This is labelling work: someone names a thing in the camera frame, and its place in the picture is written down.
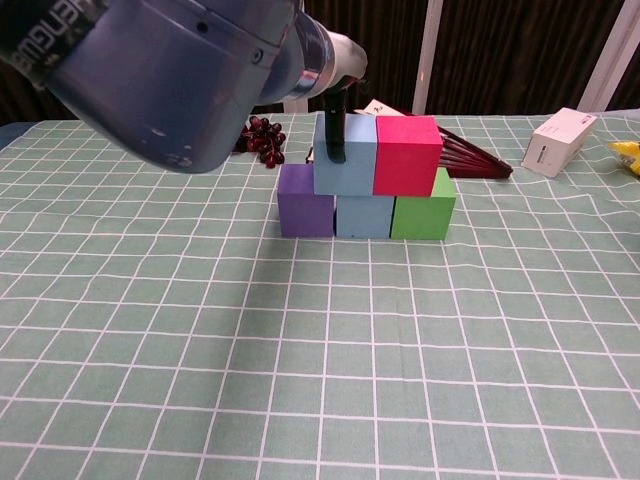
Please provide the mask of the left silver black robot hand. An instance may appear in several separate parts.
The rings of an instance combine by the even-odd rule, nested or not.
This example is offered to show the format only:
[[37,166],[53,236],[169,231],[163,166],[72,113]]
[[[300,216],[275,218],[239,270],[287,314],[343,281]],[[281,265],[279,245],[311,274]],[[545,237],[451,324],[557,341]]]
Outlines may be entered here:
[[360,83],[366,73],[365,50],[349,37],[328,31],[332,53],[331,79],[323,92],[325,143],[329,159],[336,164],[346,161],[345,128],[348,89]]

